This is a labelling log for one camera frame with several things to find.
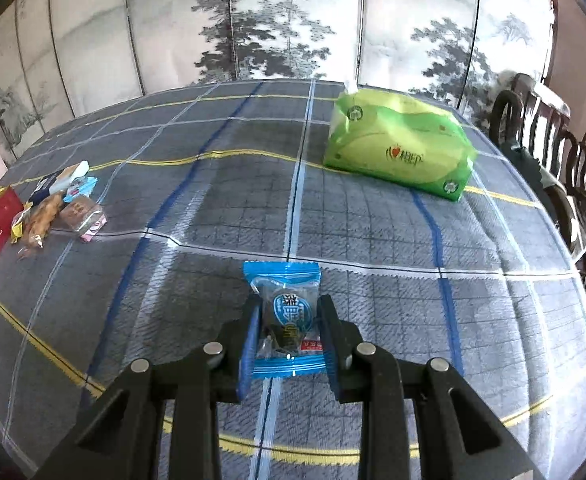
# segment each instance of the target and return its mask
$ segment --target grid pattern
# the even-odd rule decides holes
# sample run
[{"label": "grid pattern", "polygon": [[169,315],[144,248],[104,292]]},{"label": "grid pattern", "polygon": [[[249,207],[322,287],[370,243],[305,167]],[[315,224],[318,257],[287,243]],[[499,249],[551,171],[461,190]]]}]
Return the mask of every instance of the grid pattern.
[{"label": "grid pattern", "polygon": [[[256,90],[259,96],[226,99]],[[188,106],[186,101],[205,92],[210,100],[197,102],[175,124],[164,126]],[[73,241],[67,254],[72,238],[55,232],[37,258],[21,262],[16,260],[17,247],[5,248],[0,257],[1,303],[23,324],[32,321],[30,330],[81,372],[97,362],[94,378],[108,384],[135,357],[167,362],[214,338],[225,320],[237,318],[249,291],[243,260],[281,258],[287,230],[297,230],[297,257],[320,261],[321,292],[332,295],[340,317],[355,322],[364,339],[398,358],[426,362],[438,355],[450,360],[454,323],[466,378],[499,416],[554,396],[555,402],[509,428],[543,473],[555,478],[574,468],[586,455],[586,305],[581,285],[571,278],[550,276],[545,281],[537,276],[528,284],[521,277],[517,281],[500,275],[572,268],[544,213],[498,199],[494,208],[485,196],[471,192],[455,204],[419,193],[441,234],[443,267],[438,269],[433,225],[409,190],[306,166],[300,220],[292,224],[292,190],[300,184],[295,160],[309,92],[308,82],[294,81],[267,81],[259,89],[254,83],[177,89],[94,112],[49,132],[27,150],[4,182],[34,178],[83,158],[96,165],[139,152],[137,160],[170,163],[117,162],[97,170],[94,197],[104,194],[108,215],[100,236],[90,244]],[[312,164],[321,164],[326,149],[333,103],[325,99],[339,92],[340,85],[327,82],[313,88],[311,122],[306,125],[307,161]],[[238,108],[238,117],[227,120]],[[479,155],[478,178],[471,185],[533,200],[486,137],[466,130],[479,150],[494,155]],[[217,155],[196,164],[179,162],[203,147]],[[23,184],[17,191],[26,199],[34,187],[35,182]],[[161,220],[149,229],[165,202]],[[138,251],[132,272],[123,280],[140,236],[145,237],[144,250]],[[455,277],[446,272],[455,272]],[[451,289],[452,320],[442,303],[442,280]],[[47,282],[48,293],[40,299]],[[113,308],[119,288],[122,301]],[[544,352],[544,330],[550,355]],[[11,400],[9,437],[38,465],[72,424],[80,390],[28,344],[13,380],[21,344],[21,335],[0,316],[0,419],[6,419]],[[570,400],[553,381],[560,386],[574,382]],[[223,439],[229,435],[253,442],[257,437],[258,442],[249,454],[222,453],[224,478],[246,478],[260,453],[268,462],[269,443],[259,434],[260,409],[276,410],[272,445],[292,446],[298,456],[312,456],[314,449],[358,447],[361,408],[334,402],[326,378],[290,378],[277,387],[276,404],[262,406],[263,384],[256,381],[242,406],[220,407]],[[408,423],[416,442],[414,420]],[[36,441],[27,428],[46,437]],[[572,435],[582,438],[578,446]],[[167,443],[165,438],[164,461]],[[305,460],[270,460],[269,477],[356,477],[356,466]],[[412,460],[411,468],[417,475],[419,462]]]}]

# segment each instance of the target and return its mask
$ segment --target black robotic claw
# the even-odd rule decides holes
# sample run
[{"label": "black robotic claw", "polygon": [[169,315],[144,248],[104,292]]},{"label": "black robotic claw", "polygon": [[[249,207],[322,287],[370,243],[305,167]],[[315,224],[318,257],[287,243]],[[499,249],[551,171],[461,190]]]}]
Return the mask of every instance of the black robotic claw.
[{"label": "black robotic claw", "polygon": [[[217,403],[242,402],[260,336],[262,301],[250,295],[240,320],[184,359],[124,370],[52,451],[34,480],[151,480],[163,431],[171,430],[169,480],[218,480]],[[542,475],[500,420],[442,358],[396,360],[362,341],[318,300],[329,382],[339,402],[362,402],[359,480],[408,480],[404,398],[412,399],[425,480],[537,480]],[[175,399],[173,419],[164,401]]]}]

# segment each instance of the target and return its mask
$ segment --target metal bolt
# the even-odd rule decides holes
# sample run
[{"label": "metal bolt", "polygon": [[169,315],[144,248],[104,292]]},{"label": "metal bolt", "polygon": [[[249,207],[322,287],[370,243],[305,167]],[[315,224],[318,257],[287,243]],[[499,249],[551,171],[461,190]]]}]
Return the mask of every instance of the metal bolt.
[{"label": "metal bolt", "polygon": [[217,341],[211,341],[204,345],[204,353],[209,355],[218,355],[221,354],[224,350],[224,346],[222,343],[218,343]]},{"label": "metal bolt", "polygon": [[436,372],[445,372],[448,370],[448,361],[442,357],[435,357],[431,360],[431,368]]},{"label": "metal bolt", "polygon": [[375,345],[368,342],[360,343],[356,350],[361,355],[373,355],[375,353]]},{"label": "metal bolt", "polygon": [[134,362],[131,363],[131,371],[141,374],[142,372],[146,372],[150,363],[146,359],[135,359]]}]

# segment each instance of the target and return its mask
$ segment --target blue stripe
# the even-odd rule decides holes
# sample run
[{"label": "blue stripe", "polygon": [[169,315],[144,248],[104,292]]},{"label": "blue stripe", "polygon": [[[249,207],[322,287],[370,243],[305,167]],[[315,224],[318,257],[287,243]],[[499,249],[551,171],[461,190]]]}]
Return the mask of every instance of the blue stripe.
[{"label": "blue stripe", "polygon": [[[211,144],[213,142],[215,142],[215,140],[220,136],[220,134],[227,127],[228,123],[230,123],[231,118],[235,117],[236,115],[238,115],[240,113],[240,111],[242,111],[242,108],[244,108],[244,105],[246,105],[246,103],[249,101],[249,99],[257,93],[257,91],[260,89],[260,87],[263,84],[264,84],[264,81],[260,81],[256,85],[256,87],[253,89],[253,91],[250,93],[250,95],[248,95],[246,98],[244,98],[244,100],[237,106],[237,108],[233,111],[233,113],[230,115],[230,117],[226,121],[224,121],[220,125],[220,127],[217,130],[215,130],[215,132],[213,132],[211,137],[209,137],[209,139],[203,145],[201,145],[201,147],[199,147],[198,155],[201,155],[202,153],[206,152],[206,150],[209,149],[209,146],[211,146]],[[177,198],[180,196],[180,194],[193,181],[193,177],[195,176],[195,173],[198,170],[200,164],[201,164],[201,160],[196,160],[195,162],[193,162],[193,164],[189,168],[189,172],[186,174],[183,181],[164,200],[164,202],[162,203],[160,208],[157,210],[157,212],[155,213],[153,218],[151,218],[151,220],[147,224],[147,228],[153,229],[158,224],[160,224],[161,221],[163,221],[163,219],[164,219],[164,217],[166,217],[166,214],[168,213],[169,209],[175,203],[175,200],[177,200]],[[91,359],[91,363],[89,364],[88,370],[86,371],[87,377],[93,377],[95,375],[96,371],[98,370],[98,368],[100,367],[100,364],[102,363],[102,360],[104,358],[104,353],[106,351],[106,344],[107,344],[109,337],[113,331],[113,322],[114,322],[115,317],[117,316],[117,314],[120,310],[120,305],[122,304],[124,294],[126,293],[127,288],[129,287],[129,283],[131,283],[131,278],[133,277],[133,274],[135,273],[136,267],[138,266],[138,263],[139,263],[140,259],[142,258],[142,255],[144,254],[146,248],[148,247],[148,244],[149,244],[148,239],[140,238],[140,241],[138,242],[135,250],[133,251],[133,254],[131,255],[131,259],[129,260],[129,263],[128,263],[126,269],[124,270],[124,273],[122,274],[122,277],[120,279],[120,283],[118,284],[118,288],[116,289],[115,294],[113,296],[113,300],[109,306],[109,310],[107,310],[106,320],[104,321],[104,326],[102,328],[102,333],[100,334],[100,340],[98,342],[96,352],[94,352],[94,356]],[[89,404],[90,404],[90,396],[89,396],[86,388],[83,388],[83,391],[82,391],[82,394],[80,397],[80,410],[82,410],[83,408],[86,408]]]},{"label": "blue stripe", "polygon": [[[433,215],[426,209],[422,202],[419,193],[411,189],[411,196],[413,203],[417,206],[420,213],[426,220],[426,223],[431,229],[431,237],[433,239],[433,265],[436,267],[444,267],[444,240],[442,238],[442,231],[438,223],[433,218]],[[462,364],[462,347],[459,342],[459,330],[457,329],[457,317],[455,315],[455,301],[453,299],[453,289],[450,281],[444,276],[438,278],[439,293],[442,297],[442,306],[444,307],[444,318],[446,319],[446,327],[448,328],[448,346],[451,350],[451,359],[453,366],[461,376],[464,376],[464,365]]]}]

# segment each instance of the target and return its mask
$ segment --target table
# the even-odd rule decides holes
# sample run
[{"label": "table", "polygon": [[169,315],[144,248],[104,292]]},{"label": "table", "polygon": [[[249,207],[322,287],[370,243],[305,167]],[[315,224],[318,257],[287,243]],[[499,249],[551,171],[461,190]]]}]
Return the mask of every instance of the table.
[{"label": "table", "polygon": [[[320,263],[321,292],[365,339],[451,361],[549,478],[580,464],[586,296],[540,203],[459,116],[480,154],[458,203],[323,168],[341,89],[165,91],[64,124],[9,169],[25,200],[86,159],[108,216],[88,244],[56,227],[37,257],[0,256],[0,435],[26,469],[131,360],[180,358],[235,319],[244,260],[286,257]],[[322,374],[254,381],[219,412],[224,477],[355,478],[360,416]]]}]

